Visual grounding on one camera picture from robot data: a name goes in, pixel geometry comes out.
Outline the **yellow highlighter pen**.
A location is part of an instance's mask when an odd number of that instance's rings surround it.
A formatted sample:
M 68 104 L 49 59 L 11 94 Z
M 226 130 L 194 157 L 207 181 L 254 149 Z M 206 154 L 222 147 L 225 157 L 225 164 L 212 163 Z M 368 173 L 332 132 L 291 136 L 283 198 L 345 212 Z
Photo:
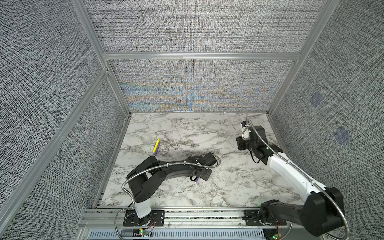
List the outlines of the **yellow highlighter pen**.
M 157 149 L 158 149 L 158 146 L 159 146 L 159 143 L 160 143 L 160 138 L 158 138 L 158 140 L 157 140 L 157 142 L 156 142 L 156 144 L 155 144 L 155 146 L 154 146 L 154 149 L 153 149 L 153 153 L 156 153 L 156 151 L 157 151 Z

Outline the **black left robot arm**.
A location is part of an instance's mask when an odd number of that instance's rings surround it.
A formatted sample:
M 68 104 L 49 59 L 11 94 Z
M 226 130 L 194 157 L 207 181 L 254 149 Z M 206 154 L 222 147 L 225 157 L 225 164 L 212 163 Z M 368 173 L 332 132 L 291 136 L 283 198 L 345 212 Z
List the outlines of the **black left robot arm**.
M 150 198 L 164 181 L 179 177 L 207 181 L 212 169 L 220 164 L 220 158 L 211 152 L 176 162 L 159 161 L 150 156 L 128 173 L 122 190 L 131 197 L 137 217 L 145 219 L 151 215 Z

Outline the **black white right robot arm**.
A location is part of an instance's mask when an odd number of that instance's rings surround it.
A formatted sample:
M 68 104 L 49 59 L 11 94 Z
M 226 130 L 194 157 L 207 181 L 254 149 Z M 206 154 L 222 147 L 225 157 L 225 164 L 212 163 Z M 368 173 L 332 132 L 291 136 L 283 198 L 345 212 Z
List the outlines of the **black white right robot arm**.
M 268 200 L 260 205 L 259 220 L 263 224 L 291 222 L 313 236 L 328 235 L 344 228 L 349 237 L 344 197 L 337 188 L 330 188 L 306 174 L 294 164 L 281 148 L 259 137 L 237 137 L 238 149 L 248 151 L 253 159 L 278 174 L 299 198 L 295 203 Z

